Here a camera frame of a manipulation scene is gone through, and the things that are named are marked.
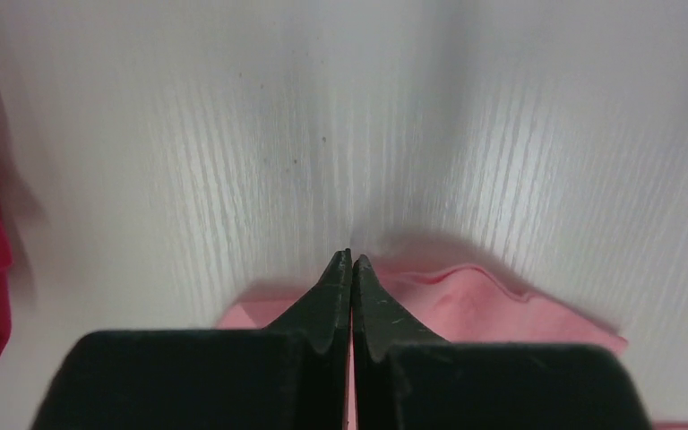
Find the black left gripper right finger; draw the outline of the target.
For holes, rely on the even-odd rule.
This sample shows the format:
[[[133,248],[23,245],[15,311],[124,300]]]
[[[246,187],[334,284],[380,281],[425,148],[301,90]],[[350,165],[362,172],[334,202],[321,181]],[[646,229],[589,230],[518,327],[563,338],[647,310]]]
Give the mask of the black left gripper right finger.
[[[632,380],[605,348],[451,343],[388,293],[361,256],[351,288],[361,429],[649,429]]]

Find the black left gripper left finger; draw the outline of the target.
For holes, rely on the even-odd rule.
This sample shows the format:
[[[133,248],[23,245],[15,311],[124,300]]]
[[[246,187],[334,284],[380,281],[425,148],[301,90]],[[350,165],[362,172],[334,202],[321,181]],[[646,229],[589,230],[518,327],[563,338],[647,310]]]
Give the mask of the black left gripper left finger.
[[[349,250],[255,330],[95,331],[58,368],[36,429],[343,429]]]

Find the pink t shirt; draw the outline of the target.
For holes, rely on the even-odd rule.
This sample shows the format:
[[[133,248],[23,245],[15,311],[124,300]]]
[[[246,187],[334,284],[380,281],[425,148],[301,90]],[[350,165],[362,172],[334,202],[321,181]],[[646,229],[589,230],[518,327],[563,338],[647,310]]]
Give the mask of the pink t shirt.
[[[428,329],[451,343],[588,344],[616,354],[624,339],[570,308],[538,294],[518,294],[474,265],[434,273],[386,274],[374,268],[383,288]],[[351,288],[348,348],[348,427],[357,426]],[[297,300],[241,299],[220,321],[223,329],[261,329]]]

